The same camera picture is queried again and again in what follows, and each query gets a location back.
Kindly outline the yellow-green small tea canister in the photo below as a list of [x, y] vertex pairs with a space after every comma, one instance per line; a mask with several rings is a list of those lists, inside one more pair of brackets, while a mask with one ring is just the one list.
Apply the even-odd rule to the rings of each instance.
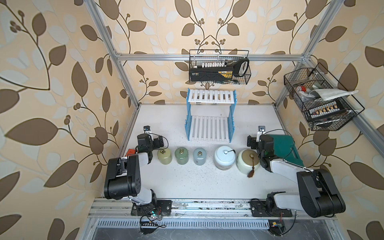
[[157, 157], [163, 165], [168, 165], [172, 162], [172, 152], [169, 148], [158, 150]]

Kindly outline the cream jar with brown lid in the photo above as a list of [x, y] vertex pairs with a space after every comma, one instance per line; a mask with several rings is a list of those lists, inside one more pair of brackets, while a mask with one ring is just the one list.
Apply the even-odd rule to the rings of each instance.
[[257, 152], [254, 150], [242, 150], [237, 157], [236, 166], [242, 174], [252, 178], [260, 166]]

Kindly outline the green small tea canister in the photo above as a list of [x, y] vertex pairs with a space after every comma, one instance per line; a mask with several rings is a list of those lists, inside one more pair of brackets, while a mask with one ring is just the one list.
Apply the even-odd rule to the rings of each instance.
[[189, 151], [184, 147], [179, 147], [175, 151], [175, 157], [179, 165], [185, 165], [189, 161]]

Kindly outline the white painted porcelain jar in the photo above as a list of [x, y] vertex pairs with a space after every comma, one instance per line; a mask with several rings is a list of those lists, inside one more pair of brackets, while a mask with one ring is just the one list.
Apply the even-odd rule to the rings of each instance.
[[222, 170], [229, 170], [236, 161], [236, 151], [229, 146], [221, 146], [215, 150], [214, 164]]

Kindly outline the blue small tea canister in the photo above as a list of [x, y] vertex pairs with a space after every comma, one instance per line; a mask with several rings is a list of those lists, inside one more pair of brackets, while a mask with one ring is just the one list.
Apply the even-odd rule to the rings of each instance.
[[207, 152], [204, 148], [196, 148], [193, 153], [194, 163], [202, 166], [206, 163]]

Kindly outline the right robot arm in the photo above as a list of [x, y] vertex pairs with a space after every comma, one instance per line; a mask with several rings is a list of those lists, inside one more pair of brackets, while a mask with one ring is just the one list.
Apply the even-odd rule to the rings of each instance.
[[346, 211], [345, 201], [331, 173], [324, 169], [306, 168], [291, 136], [270, 134], [248, 136], [247, 146], [256, 151], [262, 168], [283, 176], [298, 186], [297, 193], [268, 194], [263, 201], [267, 215], [291, 216], [290, 211], [294, 210], [318, 218], [333, 217]]

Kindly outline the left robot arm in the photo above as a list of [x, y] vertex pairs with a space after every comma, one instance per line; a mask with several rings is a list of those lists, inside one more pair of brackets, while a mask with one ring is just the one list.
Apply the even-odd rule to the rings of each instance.
[[143, 133], [137, 136], [138, 145], [127, 157], [109, 159], [104, 184], [108, 200], [128, 200], [134, 204], [134, 216], [156, 216], [162, 211], [153, 190], [142, 186], [141, 168], [151, 163], [153, 151], [164, 147], [163, 137]]

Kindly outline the blue white wooden shelf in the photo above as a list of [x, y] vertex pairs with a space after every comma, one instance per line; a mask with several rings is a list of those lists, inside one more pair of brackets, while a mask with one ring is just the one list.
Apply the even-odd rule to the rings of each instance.
[[[194, 115], [192, 104], [211, 106], [229, 105], [226, 116], [213, 114]], [[191, 90], [186, 97], [187, 116], [185, 131], [189, 141], [214, 141], [231, 143], [235, 133], [234, 113], [237, 105], [236, 91]]]

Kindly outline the red cube block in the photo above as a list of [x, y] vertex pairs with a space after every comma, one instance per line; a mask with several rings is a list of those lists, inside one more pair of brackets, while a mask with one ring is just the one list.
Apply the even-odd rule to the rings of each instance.
[[132, 155], [135, 155], [135, 154], [136, 154], [136, 150], [135, 149], [128, 149], [128, 151], [126, 152], [126, 157], [132, 156]]

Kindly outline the green plastic tool case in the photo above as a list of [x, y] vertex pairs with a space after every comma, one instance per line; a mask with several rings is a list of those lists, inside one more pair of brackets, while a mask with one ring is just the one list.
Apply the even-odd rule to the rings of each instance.
[[270, 135], [273, 138], [274, 155], [297, 166], [304, 166], [299, 156], [294, 139], [288, 135]]

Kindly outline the white folded paper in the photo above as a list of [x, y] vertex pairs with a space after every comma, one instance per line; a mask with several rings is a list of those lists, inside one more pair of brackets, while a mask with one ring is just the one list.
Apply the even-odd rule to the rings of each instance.
[[310, 96], [316, 99], [322, 99], [323, 101], [329, 101], [344, 96], [350, 96], [358, 93], [358, 90], [344, 91], [339, 89], [316, 89], [309, 93]]

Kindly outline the socket bit set tray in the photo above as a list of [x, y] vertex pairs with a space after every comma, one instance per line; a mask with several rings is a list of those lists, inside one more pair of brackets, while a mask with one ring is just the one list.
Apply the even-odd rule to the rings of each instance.
[[310, 109], [309, 117], [312, 120], [320, 120], [323, 118], [329, 118], [331, 116], [345, 113], [346, 111], [346, 108], [342, 105], [340, 101], [333, 101], [331, 103]]

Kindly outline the aluminium cage frame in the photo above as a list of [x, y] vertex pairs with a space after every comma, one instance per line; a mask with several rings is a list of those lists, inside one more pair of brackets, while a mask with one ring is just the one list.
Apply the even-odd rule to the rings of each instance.
[[[224, 137], [238, 150], [259, 125], [287, 126], [305, 164], [327, 167], [347, 197], [384, 197], [383, 1], [89, 1], [112, 60], [139, 113], [173, 147], [213, 150]], [[332, 83], [355, 87], [360, 114], [314, 134], [283, 85], [294, 68], [316, 66]], [[188, 88], [237, 92], [235, 116], [186, 133]]]

